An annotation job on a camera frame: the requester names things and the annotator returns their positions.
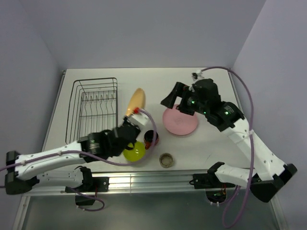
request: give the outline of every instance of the yellow bowl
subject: yellow bowl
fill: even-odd
[[[130,162],[138,161],[145,155],[145,146],[143,143],[137,141],[135,142],[134,148],[132,150],[125,149],[123,154],[124,157]]]

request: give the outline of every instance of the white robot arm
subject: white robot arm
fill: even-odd
[[[98,161],[82,152],[106,160],[119,156],[129,143],[135,143],[136,137],[149,121],[143,113],[131,114],[124,122],[112,130],[91,133],[78,141],[60,148],[22,155],[16,151],[7,153],[5,189],[9,195],[23,194],[39,186],[67,186],[86,188],[93,183],[91,170],[78,167],[73,171],[54,171],[54,169],[87,162]]]
[[[195,112],[203,114],[208,122],[228,136],[249,160],[251,160],[250,136],[252,135],[254,170],[250,190],[259,200],[269,202],[297,172],[296,167],[293,164],[285,164],[269,150],[253,130],[249,131],[249,123],[243,113],[235,104],[221,101],[217,85],[212,79],[202,77],[201,71],[193,73],[192,78],[194,83],[191,86],[177,82],[161,104],[173,108],[176,98],[181,97],[177,110],[188,115],[193,115]],[[217,162],[205,176],[198,179],[198,185],[203,185],[198,188],[218,188],[224,183],[246,187],[249,174],[249,169]]]

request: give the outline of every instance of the pink bowl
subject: pink bowl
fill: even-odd
[[[193,116],[179,112],[176,109],[177,104],[173,109],[166,109],[163,113],[163,124],[165,128],[176,135],[187,135],[193,132],[197,125],[198,119],[196,114]]]

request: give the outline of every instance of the wire dish rack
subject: wire dish rack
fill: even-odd
[[[117,125],[117,79],[76,80],[69,101],[66,144]]]

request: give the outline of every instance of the white tabletop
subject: white tabletop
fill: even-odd
[[[75,80],[110,78],[118,80],[118,123],[127,109],[130,97],[137,88],[143,88],[146,93],[145,109],[153,116],[160,137],[159,144],[155,147],[153,155],[144,163],[137,166],[113,166],[104,162],[92,162],[85,166],[93,172],[138,172],[138,171],[163,171],[163,170],[198,170],[208,169],[218,161],[236,167],[248,167],[249,162],[237,146],[226,136],[210,125],[206,118],[197,114],[199,125],[197,129],[187,136],[174,136],[169,133],[162,123],[162,114],[166,109],[160,105],[173,89],[175,83],[180,81],[191,85],[191,73],[199,68],[150,68],[150,69],[68,69],[60,90],[45,150],[50,150],[65,145],[67,112],[73,82]],[[237,104],[227,71],[212,69],[204,73],[204,77],[211,78],[218,85],[219,94],[223,101]],[[151,124],[139,135],[142,141],[143,134],[152,129]],[[159,156],[163,153],[173,155],[175,164],[165,169],[160,166]],[[126,162],[123,156],[109,158],[110,161]],[[67,170],[75,165],[66,166]]]

